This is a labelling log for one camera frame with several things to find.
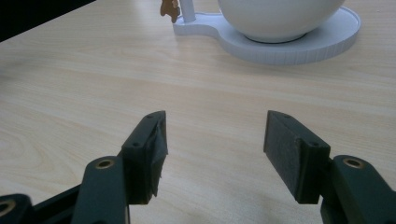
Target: table surface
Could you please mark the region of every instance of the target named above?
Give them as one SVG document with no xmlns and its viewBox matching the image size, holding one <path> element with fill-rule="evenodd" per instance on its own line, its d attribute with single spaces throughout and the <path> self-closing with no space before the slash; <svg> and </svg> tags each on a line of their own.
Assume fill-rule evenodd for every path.
<svg viewBox="0 0 396 224">
<path fill-rule="evenodd" d="M 218 12 L 215 0 L 196 11 Z M 208 36 L 177 36 L 161 1 L 97 0 L 0 43 L 0 195 L 34 204 L 116 155 L 165 110 L 169 156 L 157 198 L 132 223 L 320 223 L 262 152 L 266 114 L 290 114 L 369 161 L 396 189 L 396 5 L 350 0 L 356 44 L 320 63 L 245 62 Z"/>
</svg>

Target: white plate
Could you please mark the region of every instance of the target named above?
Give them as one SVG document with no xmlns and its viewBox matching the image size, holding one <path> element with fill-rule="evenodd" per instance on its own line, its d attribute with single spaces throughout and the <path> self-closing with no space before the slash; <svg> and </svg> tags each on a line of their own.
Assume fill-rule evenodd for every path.
<svg viewBox="0 0 396 224">
<path fill-rule="evenodd" d="M 195 18 L 195 21 L 184 22 L 182 16 L 178 17 L 173 25 L 175 34 L 213 36 L 233 56 L 264 64 L 300 64 L 329 59 L 349 49 L 361 28 L 358 14 L 340 7 L 317 29 L 300 39 L 263 44 L 237 32 L 220 13 L 195 13 Z"/>
</svg>

